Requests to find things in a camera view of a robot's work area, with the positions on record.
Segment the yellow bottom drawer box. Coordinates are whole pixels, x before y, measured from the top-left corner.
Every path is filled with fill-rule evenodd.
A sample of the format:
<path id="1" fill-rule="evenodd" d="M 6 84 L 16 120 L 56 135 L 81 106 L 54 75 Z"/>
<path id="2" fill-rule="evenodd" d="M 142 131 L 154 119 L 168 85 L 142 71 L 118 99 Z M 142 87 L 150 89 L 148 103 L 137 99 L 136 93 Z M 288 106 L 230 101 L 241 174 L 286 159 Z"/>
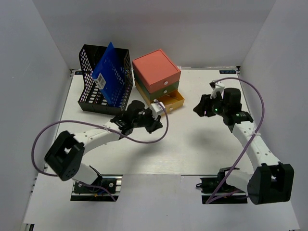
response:
<path id="1" fill-rule="evenodd" d="M 153 101 L 150 101 L 148 97 L 146 96 L 145 92 L 141 89 L 139 84 L 135 81 L 135 86 L 140 93 L 140 95 L 143 97 L 144 101 L 148 106 L 150 106 Z M 176 90 L 171 92 L 170 94 L 164 95 L 160 98 L 157 98 L 159 102 L 162 102 L 166 108 L 167 113 L 170 113 L 172 111 L 175 111 L 176 109 L 183 106 L 185 99 L 182 97 L 182 95 Z"/>

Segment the green drawer box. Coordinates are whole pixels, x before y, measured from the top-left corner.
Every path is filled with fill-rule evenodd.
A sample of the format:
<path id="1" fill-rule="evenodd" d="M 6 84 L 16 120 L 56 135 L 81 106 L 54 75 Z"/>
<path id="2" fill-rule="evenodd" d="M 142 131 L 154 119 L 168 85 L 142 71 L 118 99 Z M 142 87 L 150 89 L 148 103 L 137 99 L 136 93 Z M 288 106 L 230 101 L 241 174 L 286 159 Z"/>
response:
<path id="1" fill-rule="evenodd" d="M 154 99 L 158 99 L 166 94 L 169 94 L 175 90 L 178 89 L 179 87 L 179 81 L 174 82 L 168 86 L 164 86 L 161 89 L 150 93 L 147 88 L 144 86 L 144 84 L 142 83 L 142 81 L 140 80 L 140 78 L 138 77 L 138 75 L 134 73 L 134 79 L 135 79 L 135 83 L 139 85 L 139 87 L 141 88 L 142 92 L 145 94 L 145 96 L 147 97 L 147 99 L 149 99 L 150 101 L 154 100 Z"/>

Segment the salmon top drawer box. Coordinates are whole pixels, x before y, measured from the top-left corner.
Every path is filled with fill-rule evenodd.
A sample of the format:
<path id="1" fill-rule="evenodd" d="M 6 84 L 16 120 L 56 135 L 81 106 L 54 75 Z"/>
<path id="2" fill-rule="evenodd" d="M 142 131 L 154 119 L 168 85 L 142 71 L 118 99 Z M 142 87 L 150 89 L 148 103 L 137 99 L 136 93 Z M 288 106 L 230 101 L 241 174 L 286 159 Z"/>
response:
<path id="1" fill-rule="evenodd" d="M 150 93 L 180 80 L 180 69 L 162 49 L 134 59 L 132 65 L 138 78 Z"/>

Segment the blue plastic folder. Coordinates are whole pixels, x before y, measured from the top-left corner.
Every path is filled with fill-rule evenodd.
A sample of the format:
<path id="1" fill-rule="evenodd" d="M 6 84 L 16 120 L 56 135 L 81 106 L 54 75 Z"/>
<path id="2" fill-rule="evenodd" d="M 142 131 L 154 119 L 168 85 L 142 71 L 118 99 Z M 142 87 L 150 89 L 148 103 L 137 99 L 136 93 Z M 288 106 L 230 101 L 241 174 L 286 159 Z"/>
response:
<path id="1" fill-rule="evenodd" d="M 107 103 L 120 107 L 125 91 L 125 71 L 111 42 L 96 65 L 92 78 Z"/>

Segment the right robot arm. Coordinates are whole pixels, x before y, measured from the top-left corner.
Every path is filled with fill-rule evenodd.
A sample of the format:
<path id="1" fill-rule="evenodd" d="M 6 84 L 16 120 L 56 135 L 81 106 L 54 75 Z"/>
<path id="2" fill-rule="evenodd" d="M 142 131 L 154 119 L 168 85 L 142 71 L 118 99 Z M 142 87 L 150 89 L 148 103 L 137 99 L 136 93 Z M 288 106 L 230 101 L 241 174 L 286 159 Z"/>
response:
<path id="1" fill-rule="evenodd" d="M 288 202 L 295 173 L 293 167 L 282 163 L 257 134 L 252 117 L 242 110 L 239 89 L 226 88 L 213 93 L 202 95 L 194 112 L 200 117 L 223 118 L 223 123 L 243 146 L 254 173 L 248 174 L 237 167 L 221 168 L 215 180 L 199 184 L 204 193 L 211 194 L 207 203 L 221 198 L 216 193 L 232 195 L 233 190 L 245 192 L 255 205 Z"/>

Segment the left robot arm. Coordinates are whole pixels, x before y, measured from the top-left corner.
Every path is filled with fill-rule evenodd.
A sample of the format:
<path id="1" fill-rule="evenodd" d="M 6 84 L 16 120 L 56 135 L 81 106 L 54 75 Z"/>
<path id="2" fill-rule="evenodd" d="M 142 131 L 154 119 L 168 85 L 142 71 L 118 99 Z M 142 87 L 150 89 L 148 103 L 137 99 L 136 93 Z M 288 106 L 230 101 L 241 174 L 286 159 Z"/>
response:
<path id="1" fill-rule="evenodd" d="M 103 177 L 93 167 L 82 163 L 83 156 L 109 142 L 129 138 L 135 128 L 145 128 L 148 133 L 162 128 L 160 119 L 165 111 L 164 104 L 158 100 L 148 108 L 141 101 L 133 100 L 125 111 L 103 126 L 77 134 L 67 130 L 61 132 L 44 159 L 62 181 L 73 179 L 91 192 L 97 192 Z"/>

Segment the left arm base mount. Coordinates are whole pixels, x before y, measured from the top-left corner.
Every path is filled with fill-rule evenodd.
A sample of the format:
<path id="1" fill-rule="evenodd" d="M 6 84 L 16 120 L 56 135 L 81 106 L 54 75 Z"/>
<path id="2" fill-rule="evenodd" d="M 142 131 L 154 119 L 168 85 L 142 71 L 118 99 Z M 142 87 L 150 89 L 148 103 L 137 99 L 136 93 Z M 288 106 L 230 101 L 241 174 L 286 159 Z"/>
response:
<path id="1" fill-rule="evenodd" d="M 122 175 L 103 175 L 96 185 L 88 187 L 74 180 L 70 201 L 115 202 L 120 195 Z"/>

